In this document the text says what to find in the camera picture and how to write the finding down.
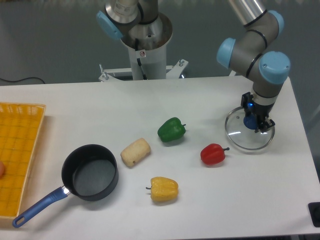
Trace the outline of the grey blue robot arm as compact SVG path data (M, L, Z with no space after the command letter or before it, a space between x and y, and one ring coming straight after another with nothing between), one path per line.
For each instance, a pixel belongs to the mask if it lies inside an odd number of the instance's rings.
M267 51L283 31L284 20L259 0L231 0L229 5L245 28L245 34L239 40L225 39L216 60L252 81L251 91L241 98L244 125L265 133L275 126L269 114L291 68L284 53ZM156 0L109 0L104 10L96 14L96 20L110 38L126 46L134 80L176 76L173 71L167 71L166 63L172 24L159 12Z

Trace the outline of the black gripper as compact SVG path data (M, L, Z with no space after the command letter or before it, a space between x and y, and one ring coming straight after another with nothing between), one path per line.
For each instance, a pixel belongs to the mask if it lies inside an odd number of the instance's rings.
M255 115L256 128L255 133L268 132L275 126L275 122L269 117L274 104L261 105L253 102L249 107L250 111Z

